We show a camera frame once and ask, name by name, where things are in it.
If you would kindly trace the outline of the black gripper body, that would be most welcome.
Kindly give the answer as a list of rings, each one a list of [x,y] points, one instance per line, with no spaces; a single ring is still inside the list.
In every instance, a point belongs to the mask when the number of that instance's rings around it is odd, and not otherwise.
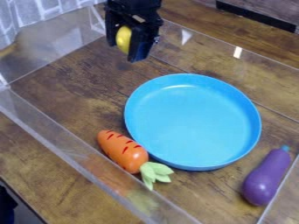
[[[161,3],[162,0],[106,0],[104,10],[114,11],[125,23],[130,23],[133,16],[137,16],[146,25],[160,27],[164,23],[157,14]]]

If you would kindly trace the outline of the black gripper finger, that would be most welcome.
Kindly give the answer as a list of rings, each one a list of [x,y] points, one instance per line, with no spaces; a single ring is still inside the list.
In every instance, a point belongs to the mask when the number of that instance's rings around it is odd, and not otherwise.
[[[116,35],[121,25],[122,25],[122,18],[114,11],[108,10],[105,12],[105,28],[106,28],[106,42],[109,46],[116,45]]]
[[[134,63],[144,60],[153,44],[158,42],[158,27],[140,24],[130,27],[130,38],[126,60]]]

